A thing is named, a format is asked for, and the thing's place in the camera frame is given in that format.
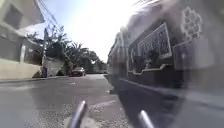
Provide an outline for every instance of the car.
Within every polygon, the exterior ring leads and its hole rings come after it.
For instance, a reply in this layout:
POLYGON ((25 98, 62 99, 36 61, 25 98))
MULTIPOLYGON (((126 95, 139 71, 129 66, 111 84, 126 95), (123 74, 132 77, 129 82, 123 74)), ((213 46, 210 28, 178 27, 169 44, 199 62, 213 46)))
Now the car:
POLYGON ((72 70, 71 76, 85 76, 86 71, 83 67, 76 67, 75 69, 72 70))

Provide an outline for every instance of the vegetation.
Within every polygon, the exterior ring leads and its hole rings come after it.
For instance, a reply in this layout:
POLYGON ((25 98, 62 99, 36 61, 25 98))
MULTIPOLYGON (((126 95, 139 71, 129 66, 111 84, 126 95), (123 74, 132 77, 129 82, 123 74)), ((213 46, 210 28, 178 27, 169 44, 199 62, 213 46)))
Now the vegetation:
MULTIPOLYGON (((106 64, 99 59, 97 54, 88 48, 83 48, 81 43, 69 40, 63 27, 61 27, 59 31, 55 26, 48 30, 50 31, 48 32, 49 37, 46 41, 46 56, 63 61, 63 70, 65 74, 68 75, 71 69, 78 66, 84 67, 87 73, 94 72, 94 66, 103 70, 106 64)), ((37 35, 37 33, 34 33, 27 35, 27 37, 40 46, 43 46, 44 40, 37 38, 37 35)))

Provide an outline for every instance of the curb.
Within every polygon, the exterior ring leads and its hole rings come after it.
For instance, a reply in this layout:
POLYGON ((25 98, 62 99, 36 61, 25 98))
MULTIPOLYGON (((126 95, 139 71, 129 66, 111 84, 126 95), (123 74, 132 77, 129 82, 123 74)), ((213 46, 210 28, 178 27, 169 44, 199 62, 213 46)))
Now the curb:
POLYGON ((50 79, 58 79, 58 78, 68 78, 68 76, 56 76, 56 77, 48 77, 48 78, 33 78, 33 79, 21 79, 21 80, 0 80, 0 84, 1 83, 14 83, 14 82, 28 82, 28 81, 50 80, 50 79))
POLYGON ((129 84, 134 84, 135 86, 138 86, 140 88, 154 91, 160 94, 177 96, 179 98, 186 99, 188 101, 192 101, 194 103, 197 103, 199 105, 209 107, 212 109, 221 110, 221 111, 224 109, 224 102, 223 102, 222 96, 211 95, 211 94, 196 92, 196 91, 175 90, 175 89, 167 89, 167 88, 161 88, 161 87, 150 87, 150 86, 142 85, 133 81, 126 80, 126 79, 119 79, 119 80, 122 80, 129 84))

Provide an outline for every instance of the wall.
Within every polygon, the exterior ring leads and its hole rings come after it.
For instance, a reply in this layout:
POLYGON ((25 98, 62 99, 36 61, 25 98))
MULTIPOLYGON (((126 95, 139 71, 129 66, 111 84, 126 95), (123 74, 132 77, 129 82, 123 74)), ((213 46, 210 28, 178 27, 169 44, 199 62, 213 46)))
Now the wall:
POLYGON ((0 59, 0 79, 32 78, 40 66, 0 59))
POLYGON ((46 59, 44 61, 44 65, 47 67, 47 76, 56 76, 58 71, 63 66, 63 62, 59 60, 46 59))
POLYGON ((19 24, 19 29, 44 22, 40 8, 34 0, 0 0, 0 24, 8 29, 12 31, 15 30, 15 28, 4 22, 4 18, 9 11, 10 4, 16 7, 16 9, 18 9, 23 15, 19 24))

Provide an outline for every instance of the house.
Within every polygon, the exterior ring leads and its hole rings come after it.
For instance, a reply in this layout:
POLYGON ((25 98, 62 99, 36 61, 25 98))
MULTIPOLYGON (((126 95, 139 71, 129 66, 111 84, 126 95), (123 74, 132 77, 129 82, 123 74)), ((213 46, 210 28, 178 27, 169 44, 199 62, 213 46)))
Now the house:
POLYGON ((31 78, 40 66, 23 63, 31 41, 20 31, 44 23, 37 0, 0 0, 0 79, 31 78))

